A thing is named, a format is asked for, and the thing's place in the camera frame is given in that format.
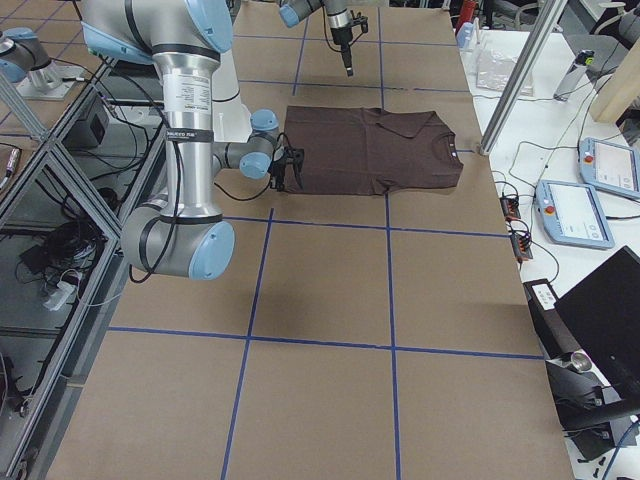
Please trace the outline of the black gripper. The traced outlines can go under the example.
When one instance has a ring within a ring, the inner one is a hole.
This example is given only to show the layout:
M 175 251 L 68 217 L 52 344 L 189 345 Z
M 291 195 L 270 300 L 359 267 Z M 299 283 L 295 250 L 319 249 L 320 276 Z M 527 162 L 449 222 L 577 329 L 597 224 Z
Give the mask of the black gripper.
M 290 153 L 291 148 L 288 146 L 279 146 L 273 152 L 269 172 L 272 175 L 273 188 L 278 192 L 282 192 L 284 190 L 284 174 L 286 172 Z M 303 188 L 302 165 L 303 161 L 300 159 L 295 159 L 292 164 L 294 178 L 300 189 Z
M 342 60 L 348 76 L 354 75 L 351 42 L 353 41 L 352 28 L 350 26 L 344 26 L 340 28 L 332 29 L 333 43 L 339 47 L 342 52 Z

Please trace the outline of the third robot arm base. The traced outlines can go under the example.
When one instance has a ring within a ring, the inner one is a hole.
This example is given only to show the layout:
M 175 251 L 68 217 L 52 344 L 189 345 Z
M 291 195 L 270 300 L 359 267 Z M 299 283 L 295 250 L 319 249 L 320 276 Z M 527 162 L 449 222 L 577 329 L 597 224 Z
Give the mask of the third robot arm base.
M 84 67 L 54 60 L 27 27 L 1 32 L 1 73 L 30 100 L 62 101 L 75 84 L 91 79 Z

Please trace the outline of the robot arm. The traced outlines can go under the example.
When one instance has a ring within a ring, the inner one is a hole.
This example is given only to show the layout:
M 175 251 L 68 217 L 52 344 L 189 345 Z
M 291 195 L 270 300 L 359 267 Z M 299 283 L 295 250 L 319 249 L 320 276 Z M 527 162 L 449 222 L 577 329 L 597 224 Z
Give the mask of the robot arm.
M 126 260 L 148 275 L 217 278 L 235 233 L 214 200 L 215 176 L 237 169 L 283 190 L 288 168 L 301 177 L 303 150 L 271 110 L 243 104 L 226 2 L 86 1 L 81 11 L 90 50 L 153 66 L 162 87 L 167 184 L 126 219 Z
M 330 48 L 340 53 L 347 76 L 354 75 L 351 44 L 354 41 L 353 28 L 356 21 L 346 1 L 281 1 L 278 10 L 281 20 L 288 28 L 298 25 L 311 14 L 321 11 L 324 15 L 324 25 L 331 32 Z

